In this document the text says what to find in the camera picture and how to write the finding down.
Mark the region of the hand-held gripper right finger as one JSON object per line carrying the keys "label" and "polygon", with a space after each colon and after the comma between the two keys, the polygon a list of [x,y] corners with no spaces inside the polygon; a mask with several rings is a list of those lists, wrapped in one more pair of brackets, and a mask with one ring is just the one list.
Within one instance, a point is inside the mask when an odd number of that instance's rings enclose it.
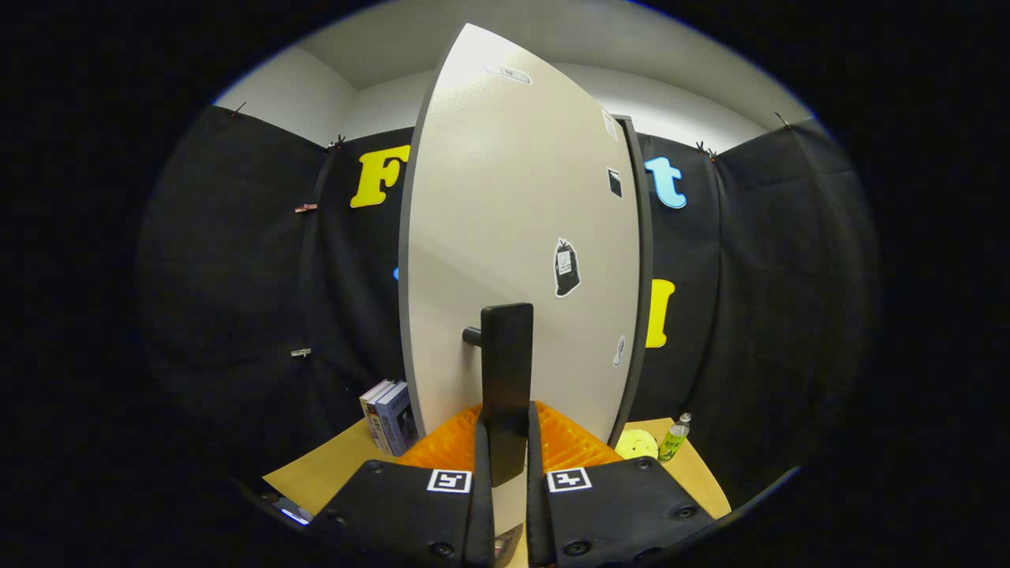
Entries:
{"label": "hand-held gripper right finger", "polygon": [[717,519],[656,459],[545,470],[548,414],[528,406],[526,542],[531,567],[650,567]]}

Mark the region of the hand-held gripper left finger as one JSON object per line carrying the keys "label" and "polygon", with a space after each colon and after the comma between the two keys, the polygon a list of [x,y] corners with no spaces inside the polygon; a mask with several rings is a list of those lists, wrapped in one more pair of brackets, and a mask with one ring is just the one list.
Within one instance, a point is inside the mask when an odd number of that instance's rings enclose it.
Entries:
{"label": "hand-held gripper left finger", "polygon": [[354,567],[491,567],[489,435],[475,405],[399,461],[364,461],[310,522]]}

